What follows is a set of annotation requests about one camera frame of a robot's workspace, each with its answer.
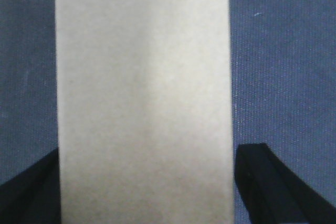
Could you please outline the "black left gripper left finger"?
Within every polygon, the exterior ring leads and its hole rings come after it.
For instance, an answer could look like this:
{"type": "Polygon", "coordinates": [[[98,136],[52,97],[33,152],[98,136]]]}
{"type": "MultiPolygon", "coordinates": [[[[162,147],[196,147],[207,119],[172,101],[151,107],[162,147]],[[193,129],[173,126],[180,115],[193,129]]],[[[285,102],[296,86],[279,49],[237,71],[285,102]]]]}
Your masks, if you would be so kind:
{"type": "Polygon", "coordinates": [[[1,185],[1,223],[61,223],[59,149],[1,185]]]}

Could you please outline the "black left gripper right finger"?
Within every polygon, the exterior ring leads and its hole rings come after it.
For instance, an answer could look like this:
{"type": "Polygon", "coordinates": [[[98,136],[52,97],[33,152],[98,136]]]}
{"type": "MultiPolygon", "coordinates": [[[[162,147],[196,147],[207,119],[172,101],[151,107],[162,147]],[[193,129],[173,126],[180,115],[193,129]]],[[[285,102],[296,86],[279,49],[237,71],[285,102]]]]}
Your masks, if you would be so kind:
{"type": "Polygon", "coordinates": [[[335,207],[265,143],[238,146],[236,185],[251,223],[335,223],[335,207]]]}

